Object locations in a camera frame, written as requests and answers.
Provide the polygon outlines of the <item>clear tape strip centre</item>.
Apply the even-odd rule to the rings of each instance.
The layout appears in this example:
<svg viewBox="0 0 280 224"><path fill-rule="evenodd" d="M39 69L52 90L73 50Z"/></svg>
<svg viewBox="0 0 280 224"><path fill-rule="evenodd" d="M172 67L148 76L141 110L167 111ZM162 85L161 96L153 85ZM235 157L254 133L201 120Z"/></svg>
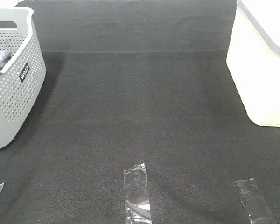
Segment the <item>clear tape strip centre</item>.
<svg viewBox="0 0 280 224"><path fill-rule="evenodd" d="M127 224L151 224L145 164L124 171L125 215Z"/></svg>

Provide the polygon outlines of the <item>grey microfibre towel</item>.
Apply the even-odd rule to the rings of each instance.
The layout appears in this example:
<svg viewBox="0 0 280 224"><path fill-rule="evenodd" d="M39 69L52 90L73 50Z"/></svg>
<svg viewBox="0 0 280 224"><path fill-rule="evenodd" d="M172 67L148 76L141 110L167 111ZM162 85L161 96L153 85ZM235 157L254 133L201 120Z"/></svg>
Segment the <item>grey microfibre towel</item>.
<svg viewBox="0 0 280 224"><path fill-rule="evenodd" d="M0 51L0 70L5 66L6 63L9 62L9 60L12 57L12 53L8 50L2 50Z"/></svg>

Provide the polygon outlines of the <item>grey perforated laundry basket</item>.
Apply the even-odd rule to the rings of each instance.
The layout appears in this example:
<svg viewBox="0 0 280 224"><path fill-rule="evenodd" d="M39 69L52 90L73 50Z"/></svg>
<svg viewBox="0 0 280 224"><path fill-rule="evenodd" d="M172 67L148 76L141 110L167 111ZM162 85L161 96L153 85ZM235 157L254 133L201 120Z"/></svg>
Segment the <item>grey perforated laundry basket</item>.
<svg viewBox="0 0 280 224"><path fill-rule="evenodd" d="M0 8L0 21L15 28L0 28L0 52L9 60L0 69L0 149L7 146L23 125L46 76L33 9Z"/></svg>

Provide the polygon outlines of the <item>white plastic storage box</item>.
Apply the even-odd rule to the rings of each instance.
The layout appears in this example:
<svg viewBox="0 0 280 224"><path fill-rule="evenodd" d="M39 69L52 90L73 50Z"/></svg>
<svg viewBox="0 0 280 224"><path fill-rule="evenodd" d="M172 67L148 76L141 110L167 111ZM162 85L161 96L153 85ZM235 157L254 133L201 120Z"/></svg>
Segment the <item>white plastic storage box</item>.
<svg viewBox="0 0 280 224"><path fill-rule="evenodd" d="M280 127L280 0L239 0L226 64L249 119Z"/></svg>

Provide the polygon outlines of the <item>black table cloth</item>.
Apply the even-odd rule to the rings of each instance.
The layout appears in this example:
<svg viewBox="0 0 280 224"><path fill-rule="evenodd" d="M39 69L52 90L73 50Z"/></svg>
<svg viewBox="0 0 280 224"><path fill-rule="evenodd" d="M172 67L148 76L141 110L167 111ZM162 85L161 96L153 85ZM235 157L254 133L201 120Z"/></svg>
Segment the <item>black table cloth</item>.
<svg viewBox="0 0 280 224"><path fill-rule="evenodd" d="M47 74L0 150L0 224L123 224L141 163L155 224L246 224L251 177L280 224L280 128L249 120L225 63L234 0L20 6Z"/></svg>

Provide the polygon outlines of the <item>clear tape strip right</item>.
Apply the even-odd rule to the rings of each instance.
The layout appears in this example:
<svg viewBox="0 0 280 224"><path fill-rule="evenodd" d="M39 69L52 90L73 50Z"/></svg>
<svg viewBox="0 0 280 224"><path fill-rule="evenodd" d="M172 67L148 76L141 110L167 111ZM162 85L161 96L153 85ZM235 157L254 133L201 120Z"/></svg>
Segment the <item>clear tape strip right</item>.
<svg viewBox="0 0 280 224"><path fill-rule="evenodd" d="M236 180L233 183L250 224L276 224L255 179Z"/></svg>

